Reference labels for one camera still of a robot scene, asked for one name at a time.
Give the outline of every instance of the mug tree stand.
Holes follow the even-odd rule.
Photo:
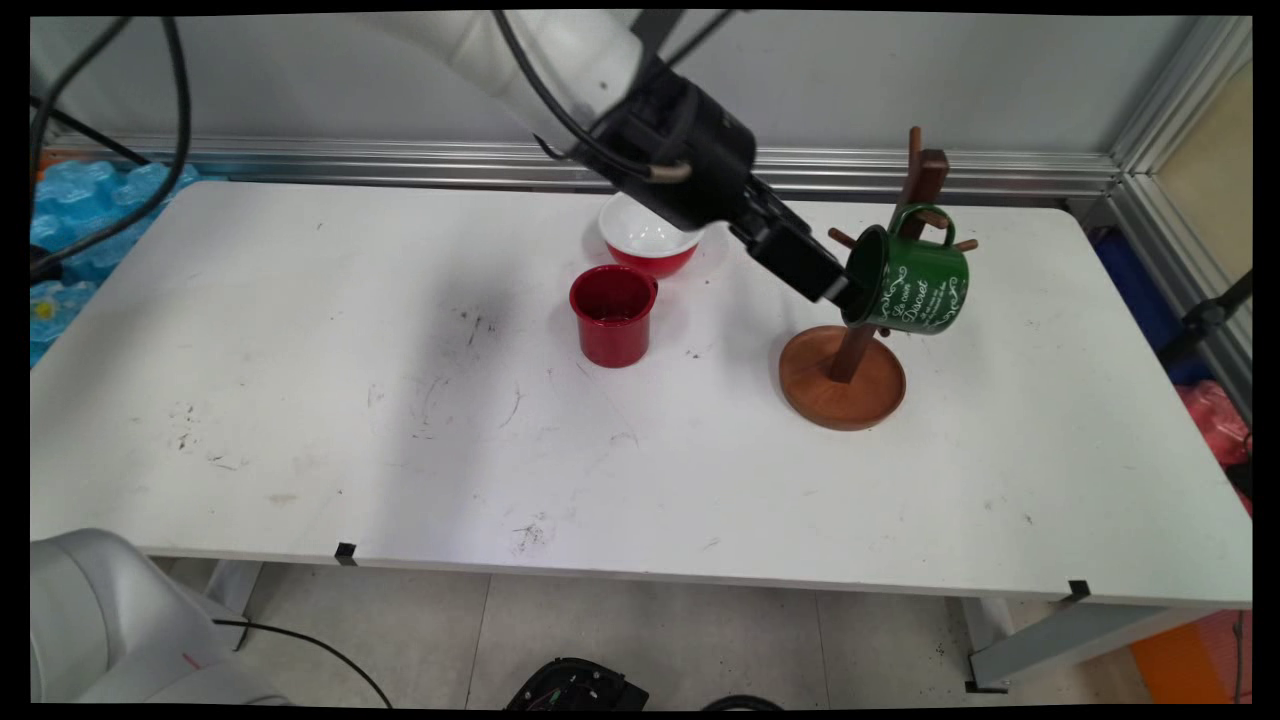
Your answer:
[[[947,177],[947,156],[941,150],[920,149],[920,128],[911,128],[906,182],[895,214],[905,205],[934,202]],[[919,238],[928,222],[946,227],[946,219],[929,213],[908,218],[899,237]],[[828,236],[852,249],[855,241],[831,228]],[[977,246],[968,241],[960,250]],[[787,402],[805,419],[833,430],[863,430],[888,418],[906,395],[906,373],[884,343],[876,340],[888,328],[872,324],[823,325],[791,338],[778,361],[778,380]]]

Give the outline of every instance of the table leg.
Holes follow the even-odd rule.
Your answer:
[[[991,601],[964,602],[964,607],[965,620],[970,626],[978,626],[974,652],[969,656],[973,692],[1004,692],[1009,689],[1010,680],[1024,673],[1083,662],[1212,612],[1187,607],[1073,602],[1039,623],[1000,637],[998,628],[1004,620]],[[1004,626],[1012,629],[1011,623]],[[978,647],[977,643],[983,641],[989,644]]]
[[[253,585],[257,583],[257,574],[262,570],[262,564],[255,560],[219,560],[214,568],[214,574],[205,585],[205,592],[191,591],[191,598],[209,614],[219,620],[246,620],[244,607],[253,594]],[[232,651],[239,650],[244,642],[247,628],[230,625],[218,625],[216,630],[225,637],[225,642]]]

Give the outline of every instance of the black object on floor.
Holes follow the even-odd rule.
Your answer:
[[[603,665],[577,657],[557,657],[543,665],[507,710],[643,710],[649,693]]]
[[[750,694],[731,694],[728,697],[722,697],[716,702],[704,707],[703,712],[712,710],[760,710],[760,711],[773,711],[773,712],[782,711],[781,707],[764,700],[763,697],[755,697]]]

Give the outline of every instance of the plastic packaging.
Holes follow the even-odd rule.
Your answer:
[[[49,351],[76,315],[88,304],[97,286],[81,282],[64,286],[45,281],[31,288],[31,366]]]
[[[128,173],[105,161],[70,160],[50,165],[36,186],[31,243],[52,252],[116,223],[146,202],[168,174],[169,168],[159,163]],[[146,218],[63,261],[61,283],[45,282],[31,288],[31,366],[67,329],[168,202],[192,183],[212,179],[227,178],[201,176],[196,168],[183,167],[174,190]]]

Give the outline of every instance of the red cup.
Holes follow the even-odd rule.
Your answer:
[[[649,310],[658,281],[626,265],[600,265],[568,290],[582,355],[603,368],[626,368],[649,350]]]

